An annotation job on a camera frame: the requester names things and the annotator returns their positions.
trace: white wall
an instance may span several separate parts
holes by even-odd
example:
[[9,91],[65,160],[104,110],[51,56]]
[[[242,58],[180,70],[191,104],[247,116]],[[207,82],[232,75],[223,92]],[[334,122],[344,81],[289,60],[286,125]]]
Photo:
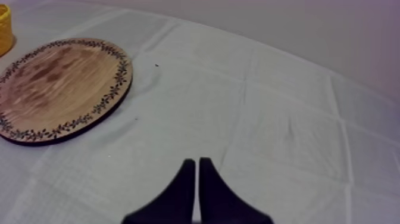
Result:
[[237,33],[400,102],[400,0],[86,0]]

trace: white tablecloth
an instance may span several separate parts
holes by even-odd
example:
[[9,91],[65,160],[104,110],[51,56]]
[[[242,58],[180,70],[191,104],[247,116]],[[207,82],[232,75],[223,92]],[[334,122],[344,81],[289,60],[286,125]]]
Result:
[[88,37],[122,47],[135,74],[122,106],[76,139],[42,148],[0,140],[0,223],[120,223],[184,158],[201,156],[277,224],[400,223],[392,102],[200,24],[72,1],[10,5],[17,43],[1,70],[43,43]]

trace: yellow container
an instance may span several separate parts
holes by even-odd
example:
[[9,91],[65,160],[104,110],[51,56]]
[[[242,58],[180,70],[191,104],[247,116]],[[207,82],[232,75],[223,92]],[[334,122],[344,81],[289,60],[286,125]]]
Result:
[[0,56],[4,55],[13,46],[14,37],[11,31],[11,11],[4,4],[0,4]]

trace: wood grain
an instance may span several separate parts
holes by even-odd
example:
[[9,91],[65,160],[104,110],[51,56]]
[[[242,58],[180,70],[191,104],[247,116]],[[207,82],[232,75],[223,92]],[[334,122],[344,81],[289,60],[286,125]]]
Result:
[[45,142],[98,120],[129,89],[126,53],[99,39],[65,39],[41,46],[0,77],[0,135]]

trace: wooden plate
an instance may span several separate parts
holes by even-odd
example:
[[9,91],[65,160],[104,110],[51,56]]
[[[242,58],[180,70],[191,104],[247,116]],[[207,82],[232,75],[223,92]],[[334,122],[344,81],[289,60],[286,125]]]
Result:
[[122,49],[99,39],[36,48],[0,76],[0,135],[45,145],[85,131],[121,103],[132,71]]

